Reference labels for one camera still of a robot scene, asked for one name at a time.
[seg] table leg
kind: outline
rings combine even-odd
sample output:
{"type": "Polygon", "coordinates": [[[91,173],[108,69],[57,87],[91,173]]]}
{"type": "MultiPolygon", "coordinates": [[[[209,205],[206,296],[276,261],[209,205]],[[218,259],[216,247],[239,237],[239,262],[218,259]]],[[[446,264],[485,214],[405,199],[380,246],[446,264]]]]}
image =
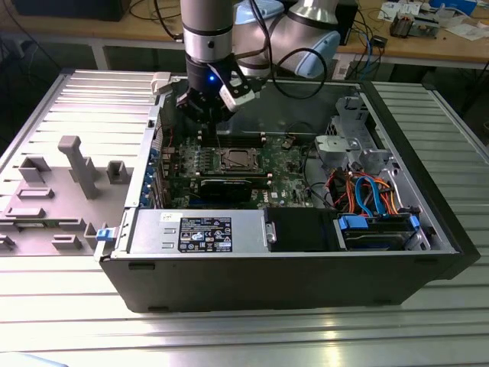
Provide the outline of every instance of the table leg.
{"type": "Polygon", "coordinates": [[[105,48],[101,43],[95,43],[91,45],[93,58],[95,59],[97,69],[99,70],[110,70],[110,63],[108,61],[107,54],[105,53],[105,48]]]}
{"type": "Polygon", "coordinates": [[[337,60],[332,79],[344,80],[350,67],[350,63],[355,60],[356,54],[336,54],[337,60]]]}

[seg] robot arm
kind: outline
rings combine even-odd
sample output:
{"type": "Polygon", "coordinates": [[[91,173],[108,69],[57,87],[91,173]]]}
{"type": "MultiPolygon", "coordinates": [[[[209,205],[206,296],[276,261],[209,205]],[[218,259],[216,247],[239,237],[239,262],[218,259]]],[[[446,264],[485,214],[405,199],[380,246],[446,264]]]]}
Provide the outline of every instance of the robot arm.
{"type": "MultiPolygon", "coordinates": [[[[273,50],[273,63],[300,47],[312,48],[331,59],[339,45],[335,8],[338,0],[301,0],[287,15],[275,0],[257,0],[266,22],[273,50]]],[[[233,4],[229,0],[181,0],[183,41],[188,89],[177,107],[194,122],[215,124],[227,121],[242,105],[253,100],[262,87],[249,76],[269,74],[270,61],[263,48],[265,36],[251,10],[251,1],[237,7],[233,40],[233,4]],[[237,60],[233,53],[253,55],[237,60]]],[[[306,52],[282,60],[281,67],[296,75],[313,78],[321,74],[320,60],[306,52]]]]}

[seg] metal bracket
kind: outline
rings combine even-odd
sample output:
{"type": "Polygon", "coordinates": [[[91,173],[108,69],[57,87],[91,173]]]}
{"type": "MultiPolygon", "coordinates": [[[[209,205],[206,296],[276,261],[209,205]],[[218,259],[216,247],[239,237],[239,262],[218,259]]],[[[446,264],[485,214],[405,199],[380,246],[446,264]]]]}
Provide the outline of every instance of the metal bracket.
{"type": "Polygon", "coordinates": [[[275,232],[275,223],[270,222],[265,225],[265,234],[267,236],[268,243],[275,243],[277,241],[277,233],[275,232]]]}
{"type": "Polygon", "coordinates": [[[386,167],[390,159],[393,159],[392,153],[386,149],[379,151],[367,149],[362,151],[358,157],[359,163],[365,171],[375,175],[378,175],[386,167]]]}
{"type": "Polygon", "coordinates": [[[134,228],[136,218],[136,208],[127,208],[122,216],[119,234],[115,243],[114,252],[127,252],[129,248],[129,239],[134,228]]]}
{"type": "Polygon", "coordinates": [[[158,72],[153,75],[151,80],[151,92],[154,96],[168,93],[171,91],[171,74],[168,72],[158,72]]]}
{"type": "Polygon", "coordinates": [[[406,242],[405,247],[410,251],[425,251],[431,249],[429,241],[421,229],[418,229],[418,232],[406,242]]]}

